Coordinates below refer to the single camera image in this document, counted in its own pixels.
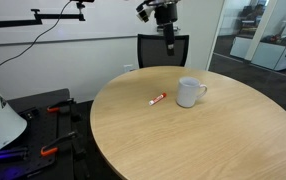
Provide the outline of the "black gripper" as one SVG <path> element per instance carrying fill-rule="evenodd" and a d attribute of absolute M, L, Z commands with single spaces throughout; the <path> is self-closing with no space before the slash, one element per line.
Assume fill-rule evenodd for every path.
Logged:
<path fill-rule="evenodd" d="M 155 8 L 154 17 L 158 25 L 166 24 L 163 29 L 163 34 L 165 38 L 167 54 L 169 56 L 173 56 L 175 36 L 172 23 L 178 19 L 176 4 L 170 3 L 162 6 L 157 6 Z"/>

